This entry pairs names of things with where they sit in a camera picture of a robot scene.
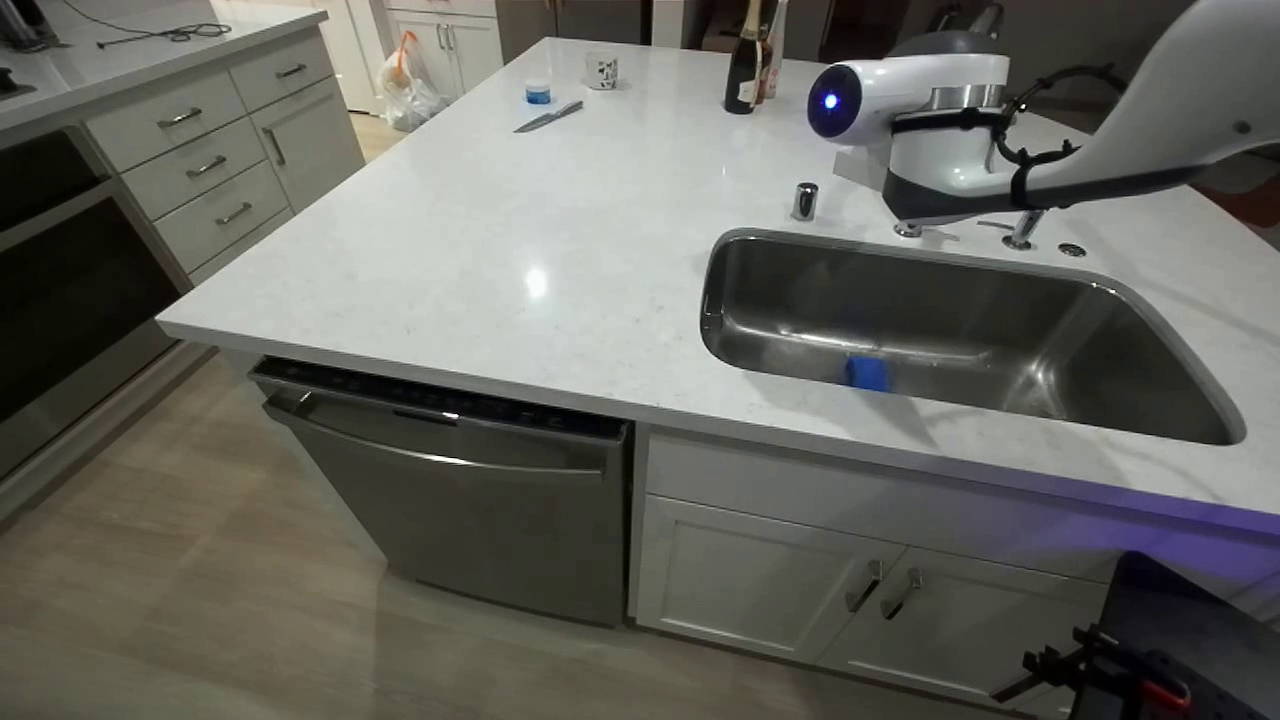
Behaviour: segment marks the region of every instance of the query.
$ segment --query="small bottle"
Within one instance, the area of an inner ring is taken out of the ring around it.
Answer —
[[[727,81],[722,81],[722,113],[746,117],[760,102],[762,85],[762,39],[760,39],[760,0],[746,2],[744,30],[735,34]]]
[[[793,10],[793,0],[774,0],[770,24],[768,24],[762,94],[774,94],[774,76],[788,60],[788,10]]]

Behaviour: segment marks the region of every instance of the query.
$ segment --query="blue object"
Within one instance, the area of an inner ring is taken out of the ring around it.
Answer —
[[[551,102],[551,87],[538,87],[538,85],[524,87],[524,102]]]
[[[844,360],[844,382],[858,386],[858,391],[887,391],[891,376],[887,376],[887,365],[878,355],[849,355]]]
[[[834,141],[855,122],[858,113],[865,81],[844,63],[825,69],[807,93],[807,126]]]

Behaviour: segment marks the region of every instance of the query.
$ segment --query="cabinet panel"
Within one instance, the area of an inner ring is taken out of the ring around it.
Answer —
[[[490,0],[386,0],[386,7],[440,10],[440,14],[497,14]]]
[[[801,655],[815,611],[868,599],[868,569],[887,572],[897,554],[901,548],[878,541],[649,499],[637,621]]]
[[[556,7],[546,0],[499,0],[502,54],[524,54],[536,39],[556,34]]]
[[[219,257],[276,212],[285,212],[279,185],[266,165],[254,165],[242,175],[202,190],[195,204],[167,212],[156,228],[181,269],[195,273],[202,261]]]
[[[551,0],[556,30],[606,43],[639,43],[639,0]]]
[[[231,81],[247,108],[263,108],[276,94],[300,93],[326,76],[326,52],[320,30],[266,49],[231,69]]]
[[[226,72],[209,72],[88,118],[116,173],[242,117]]]
[[[1247,587],[1234,596],[1234,609],[1245,609],[1251,621],[1280,627],[1280,574]]]
[[[226,269],[235,257],[242,257],[253,245],[271,237],[279,222],[287,222],[287,207],[254,222],[247,237],[231,241],[225,253],[209,257],[195,273],[191,285],[202,285],[212,273]]]
[[[502,69],[502,52],[490,19],[450,19],[442,30],[455,54],[461,93],[482,85],[490,72]]]
[[[212,185],[241,175],[260,165],[263,149],[247,118],[209,132],[176,150],[163,150],[132,173],[124,173],[126,190],[149,214],[163,214],[183,198],[209,190]]]
[[[1234,596],[1280,572],[1280,542],[1202,523],[1040,499],[952,477],[815,458],[780,447],[649,432],[644,491],[884,537],[996,563],[1083,574],[1118,553],[1147,553],[1207,592]]]
[[[290,212],[307,207],[363,165],[348,108],[332,81],[266,102],[254,113],[254,126],[263,132],[266,161],[287,190]]]
[[[819,648],[831,669],[913,679],[984,698],[1020,675],[1020,655],[1070,648],[1070,627],[1095,624],[1106,574],[1044,574],[940,553],[909,553],[874,603],[849,616]],[[1020,708],[1064,714],[1070,693],[1026,693]]]
[[[442,101],[455,101],[463,93],[463,76],[446,52],[442,27],[442,14],[392,10],[392,34],[416,30],[420,39],[416,72],[424,72]]]

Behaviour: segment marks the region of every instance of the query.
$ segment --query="wooden floor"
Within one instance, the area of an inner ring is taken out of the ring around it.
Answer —
[[[403,585],[254,402],[209,360],[0,537],[0,714],[979,714]]]

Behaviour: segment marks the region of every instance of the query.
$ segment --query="cabinet handle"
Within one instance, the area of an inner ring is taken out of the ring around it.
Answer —
[[[285,72],[276,72],[276,76],[287,81],[287,76],[300,76],[300,72],[307,72],[307,63],[290,63],[290,69],[285,69]]]
[[[216,154],[216,161],[209,161],[209,165],[200,165],[200,166],[186,166],[186,175],[200,179],[200,175],[209,175],[209,173],[216,173],[216,166],[225,166],[225,165],[226,165],[226,154]]]
[[[271,126],[263,126],[266,143],[271,143],[271,161],[285,166],[285,149],[279,136]]]
[[[186,122],[186,118],[195,118],[195,117],[202,117],[200,102],[195,102],[195,108],[183,108],[183,113],[176,113],[176,117],[159,117],[156,122],[159,122],[159,126],[181,126],[181,122]]]
[[[884,579],[884,569],[878,569],[878,558],[873,558],[865,587],[844,592],[849,616],[855,616],[874,596],[878,579]]]
[[[878,603],[878,616],[891,624],[891,621],[909,609],[909,599],[913,599],[916,592],[918,592],[918,572],[909,572],[903,592],[891,596],[891,599],[884,599],[884,603]]]
[[[241,204],[241,207],[231,207],[226,214],[219,214],[216,228],[226,228],[226,222],[235,222],[235,218],[247,214],[247,212],[253,212],[253,204]]]

